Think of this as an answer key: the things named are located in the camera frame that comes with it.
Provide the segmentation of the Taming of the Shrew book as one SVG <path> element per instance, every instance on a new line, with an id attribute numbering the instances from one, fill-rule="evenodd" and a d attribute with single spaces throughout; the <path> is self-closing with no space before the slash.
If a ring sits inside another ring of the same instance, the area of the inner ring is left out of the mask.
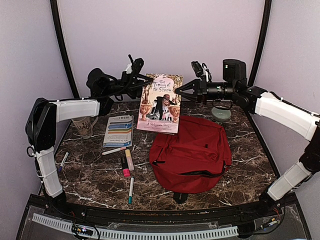
<path id="1" fill-rule="evenodd" d="M 137 119 L 138 130 L 177 134 L 182 97 L 176 89 L 183 85 L 178 74 L 148 73 L 153 81 L 142 88 Z"/>

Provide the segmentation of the white blue workbook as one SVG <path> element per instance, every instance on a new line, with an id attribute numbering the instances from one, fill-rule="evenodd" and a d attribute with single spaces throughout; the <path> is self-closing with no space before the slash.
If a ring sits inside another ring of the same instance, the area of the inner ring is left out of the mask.
<path id="1" fill-rule="evenodd" d="M 131 147 L 133 143 L 134 116 L 109 117 L 102 146 L 104 148 Z"/>

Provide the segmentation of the red student backpack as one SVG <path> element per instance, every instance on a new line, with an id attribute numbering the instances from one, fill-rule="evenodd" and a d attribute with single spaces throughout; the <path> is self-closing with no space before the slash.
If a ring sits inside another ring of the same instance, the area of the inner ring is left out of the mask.
<path id="1" fill-rule="evenodd" d="M 232 152 L 221 125 L 181 116 L 176 135 L 157 134 L 149 150 L 149 163 L 166 190 L 198 194 L 211 190 L 228 171 Z"/>

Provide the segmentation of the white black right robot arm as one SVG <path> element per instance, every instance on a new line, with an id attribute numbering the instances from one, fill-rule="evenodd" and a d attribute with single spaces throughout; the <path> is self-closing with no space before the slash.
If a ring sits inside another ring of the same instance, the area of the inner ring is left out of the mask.
<path id="1" fill-rule="evenodd" d="M 303 154 L 261 194 L 255 213 L 266 217 L 276 201 L 298 188 L 320 171 L 320 115 L 299 107 L 273 91 L 249 86 L 246 63 L 238 59 L 222 61 L 222 82 L 212 81 L 207 66 L 191 63 L 196 78 L 176 89 L 176 93 L 194 102 L 229 101 L 244 112 L 265 117 L 308 141 Z"/>

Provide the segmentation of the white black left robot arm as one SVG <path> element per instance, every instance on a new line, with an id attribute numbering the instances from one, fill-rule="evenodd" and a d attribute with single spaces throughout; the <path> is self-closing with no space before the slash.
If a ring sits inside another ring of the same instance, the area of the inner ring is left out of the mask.
<path id="1" fill-rule="evenodd" d="M 25 126 L 30 144 L 27 154 L 35 159 L 37 176 L 42 182 L 46 198 L 51 201 L 51 210 L 58 217 L 67 218 L 71 208 L 66 203 L 66 194 L 60 183 L 55 161 L 57 123 L 82 117 L 105 116 L 114 103 L 111 97 L 117 100 L 122 95 L 128 95 L 132 99 L 139 98 L 142 88 L 152 82 L 151 77 L 140 74 L 140 69 L 132 66 L 122 72 L 120 79 L 95 68 L 88 74 L 86 82 L 90 97 L 66 100 L 40 97 L 35 101 Z"/>

